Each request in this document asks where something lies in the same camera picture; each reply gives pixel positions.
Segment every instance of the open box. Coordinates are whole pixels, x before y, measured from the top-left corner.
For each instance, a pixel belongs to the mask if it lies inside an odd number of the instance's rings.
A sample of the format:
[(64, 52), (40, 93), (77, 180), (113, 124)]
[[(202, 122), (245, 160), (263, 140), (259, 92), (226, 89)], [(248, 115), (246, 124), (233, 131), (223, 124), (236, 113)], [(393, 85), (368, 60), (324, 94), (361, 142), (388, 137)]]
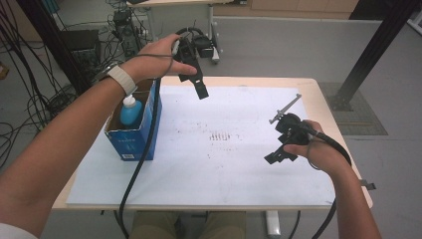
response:
[[(120, 158), (124, 161), (140, 160), (145, 150), (152, 123), (155, 88), (156, 83), (154, 81), (142, 81), (137, 84), (137, 90), (132, 94), (135, 99), (142, 102), (142, 122), (138, 129), (125, 129), (120, 122), (122, 101), (115, 108), (105, 124), (105, 135), (120, 155)], [(153, 160), (154, 158), (161, 108), (161, 98), (158, 97), (157, 119), (151, 146), (145, 160)]]

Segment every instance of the person's pants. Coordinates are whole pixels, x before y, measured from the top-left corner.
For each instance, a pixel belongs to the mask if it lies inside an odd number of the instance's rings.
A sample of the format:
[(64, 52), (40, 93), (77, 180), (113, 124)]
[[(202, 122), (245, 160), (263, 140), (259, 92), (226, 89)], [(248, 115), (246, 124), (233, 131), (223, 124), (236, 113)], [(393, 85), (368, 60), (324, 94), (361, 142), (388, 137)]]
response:
[[(175, 212), (141, 211), (133, 219), (129, 239), (177, 239)], [(246, 212), (210, 212), (199, 239), (244, 239)]]

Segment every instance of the black beam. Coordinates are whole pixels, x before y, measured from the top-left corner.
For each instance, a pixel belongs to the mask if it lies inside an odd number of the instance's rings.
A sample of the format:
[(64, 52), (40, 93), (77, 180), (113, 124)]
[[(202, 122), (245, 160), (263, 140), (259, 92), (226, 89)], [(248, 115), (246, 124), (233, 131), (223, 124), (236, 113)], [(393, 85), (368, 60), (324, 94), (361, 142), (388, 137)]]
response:
[(91, 86), (80, 69), (71, 51), (66, 47), (60, 36), (60, 29), (45, 8), (42, 0), (17, 0), (25, 15), (28, 17), (35, 30), (40, 35), (44, 44), (49, 48), (56, 62), (68, 77), (76, 92), (81, 95)]
[(360, 55), (335, 96), (328, 97), (334, 111), (352, 111), (350, 101), (391, 42), (406, 24), (420, 0), (396, 1)]

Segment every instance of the light blue bottle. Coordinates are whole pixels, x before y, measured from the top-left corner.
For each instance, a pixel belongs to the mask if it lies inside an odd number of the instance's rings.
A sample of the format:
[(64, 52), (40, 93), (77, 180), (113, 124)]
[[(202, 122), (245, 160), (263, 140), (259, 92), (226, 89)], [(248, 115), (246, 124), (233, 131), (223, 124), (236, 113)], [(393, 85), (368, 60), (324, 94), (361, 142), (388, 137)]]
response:
[(142, 121), (142, 102), (132, 95), (126, 97), (120, 111), (120, 121), (126, 129), (138, 129)]

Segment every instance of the watch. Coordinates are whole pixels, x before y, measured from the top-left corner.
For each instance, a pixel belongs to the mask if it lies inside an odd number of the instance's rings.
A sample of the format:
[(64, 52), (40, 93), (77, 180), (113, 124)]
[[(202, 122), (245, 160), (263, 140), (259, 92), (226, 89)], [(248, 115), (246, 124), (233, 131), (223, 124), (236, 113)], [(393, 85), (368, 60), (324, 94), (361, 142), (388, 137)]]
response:
[(111, 77), (115, 79), (121, 87), (124, 89), (126, 96), (130, 96), (137, 89), (137, 85), (134, 83), (131, 76), (125, 72), (117, 63), (111, 63), (104, 70), (99, 72), (95, 77), (94, 81), (99, 82), (100, 80)]

